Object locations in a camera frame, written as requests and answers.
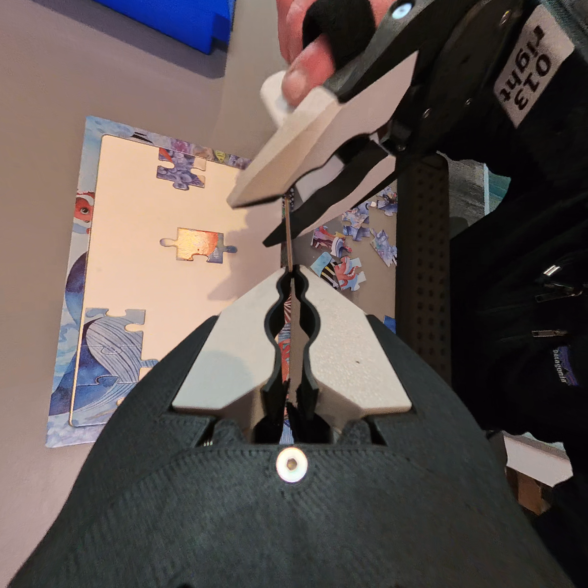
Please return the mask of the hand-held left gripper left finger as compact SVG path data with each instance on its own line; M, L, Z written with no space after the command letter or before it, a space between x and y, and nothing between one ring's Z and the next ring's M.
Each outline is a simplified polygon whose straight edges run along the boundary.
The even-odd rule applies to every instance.
M288 390L277 339L290 278L280 269L220 313L172 402L176 411L231 419L255 443L280 441Z

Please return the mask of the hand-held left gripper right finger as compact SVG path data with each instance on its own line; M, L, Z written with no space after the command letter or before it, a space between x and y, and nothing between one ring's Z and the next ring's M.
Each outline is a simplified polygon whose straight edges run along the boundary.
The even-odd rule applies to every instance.
M365 417L408 413L412 403L373 326L383 324L312 270L293 271L304 333L293 405L296 443L330 443Z

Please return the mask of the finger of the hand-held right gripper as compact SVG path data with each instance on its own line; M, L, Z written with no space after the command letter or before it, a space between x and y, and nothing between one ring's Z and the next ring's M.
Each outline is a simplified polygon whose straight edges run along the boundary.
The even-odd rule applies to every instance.
M384 126L408 90L418 54L406 57L346 103L324 86L313 88L239 175L228 205L247 208L283 195L344 143Z
M393 178L396 159L374 141L367 141L343 166L339 174L320 187L298 209L290 213L290 238L312 229L319 220L341 214L349 206L362 202L379 185ZM356 194L353 203L346 200Z

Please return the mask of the jigsaw puzzle pieces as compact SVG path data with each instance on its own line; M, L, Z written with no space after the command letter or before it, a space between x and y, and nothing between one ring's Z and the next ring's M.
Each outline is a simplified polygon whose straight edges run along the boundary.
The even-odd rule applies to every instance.
M365 277L350 297L393 333L396 333L397 219L396 183L342 215L343 234L352 248L351 259L359 259L358 272Z

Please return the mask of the dark blue puzzle piece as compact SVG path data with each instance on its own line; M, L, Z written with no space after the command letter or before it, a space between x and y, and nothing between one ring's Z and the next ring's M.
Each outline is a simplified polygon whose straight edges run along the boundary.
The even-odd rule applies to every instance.
M293 202L293 190L289 190L284 196L283 210L285 220L285 251L286 251L286 268L288 272L293 268L293 252L292 252L292 232L290 223L290 210ZM292 310L292 295L289 294L285 303L283 304L283 313L285 324L278 337L278 342L281 347L282 357L282 380L286 383L290 379L290 344L291 344L291 310Z

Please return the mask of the striped fish puzzle piece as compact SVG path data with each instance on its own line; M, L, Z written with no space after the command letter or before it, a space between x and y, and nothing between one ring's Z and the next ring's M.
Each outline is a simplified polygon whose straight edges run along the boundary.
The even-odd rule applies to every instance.
M334 268L334 260L328 252L323 252L311 265L311 270L333 288L339 287Z

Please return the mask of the red octopus puzzle piece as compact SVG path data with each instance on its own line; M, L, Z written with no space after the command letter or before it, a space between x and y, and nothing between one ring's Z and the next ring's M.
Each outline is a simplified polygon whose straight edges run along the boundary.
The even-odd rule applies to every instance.
M340 290L356 292L360 289L360 285L366 282L359 258L342 257L340 263L334 264L334 273Z

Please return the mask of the joined blue whale puzzle section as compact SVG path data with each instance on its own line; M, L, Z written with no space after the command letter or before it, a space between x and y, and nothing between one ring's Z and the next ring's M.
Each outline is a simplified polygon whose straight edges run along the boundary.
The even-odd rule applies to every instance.
M135 387L141 373L158 363L142 356L146 311L123 315L88 307L73 375L69 423L74 428L105 424Z

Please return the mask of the orange pufferfish puzzle piece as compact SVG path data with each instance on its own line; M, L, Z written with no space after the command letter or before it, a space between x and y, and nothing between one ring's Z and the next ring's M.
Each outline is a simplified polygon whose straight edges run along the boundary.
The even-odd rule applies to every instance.
M177 261L191 262L196 256L203 256L208 263L222 264L224 254L236 254L236 246L225 245L224 235L219 232L178 228L175 239L162 238L159 244L175 249Z

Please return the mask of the purple bubble puzzle piece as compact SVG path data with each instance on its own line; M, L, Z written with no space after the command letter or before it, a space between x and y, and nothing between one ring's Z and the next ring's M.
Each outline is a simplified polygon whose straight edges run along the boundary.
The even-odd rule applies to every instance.
M190 187L205 187L205 177L194 173L196 169L195 157L180 151L159 147L158 159L168 162L172 167L162 165L157 167L156 178L172 182L172 186L179 190L188 190Z

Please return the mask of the person's right hand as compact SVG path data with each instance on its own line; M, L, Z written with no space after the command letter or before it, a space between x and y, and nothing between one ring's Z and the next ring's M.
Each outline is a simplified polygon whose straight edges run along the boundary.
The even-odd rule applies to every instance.
M297 107L307 94L334 73L328 40L320 35L305 48L302 29L306 12L314 1L276 1L277 38L288 69L282 94L290 107Z

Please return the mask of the black perforated padded panel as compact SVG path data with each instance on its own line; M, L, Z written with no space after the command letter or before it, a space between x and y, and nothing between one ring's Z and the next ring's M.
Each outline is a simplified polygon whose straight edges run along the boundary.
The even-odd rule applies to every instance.
M449 169L439 154L398 179L396 333L451 383Z

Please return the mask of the person's black fleece jacket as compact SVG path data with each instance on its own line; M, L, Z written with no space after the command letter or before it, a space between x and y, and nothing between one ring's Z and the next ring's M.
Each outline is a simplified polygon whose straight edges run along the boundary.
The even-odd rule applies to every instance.
M587 157L509 174L451 241L452 386L482 429L563 444L572 477L534 527L587 587Z

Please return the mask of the blue plastic bin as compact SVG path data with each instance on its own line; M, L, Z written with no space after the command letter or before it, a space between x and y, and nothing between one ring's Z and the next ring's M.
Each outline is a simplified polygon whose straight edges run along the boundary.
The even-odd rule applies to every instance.
M229 45L235 1L98 1L202 54Z

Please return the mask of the puzzle frame board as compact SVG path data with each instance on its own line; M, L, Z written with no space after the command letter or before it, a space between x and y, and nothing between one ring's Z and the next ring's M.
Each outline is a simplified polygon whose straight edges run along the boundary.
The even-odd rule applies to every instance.
M156 178L159 147L195 157L205 187L175 189ZM70 256L49 405L46 447L93 443L105 424L74 428L70 401L85 309L146 311L142 356L161 360L210 316L281 267L279 246L262 244L281 219L275 201L249 209L226 202L249 159L97 116L85 121ZM236 254L177 261L178 228L219 232Z

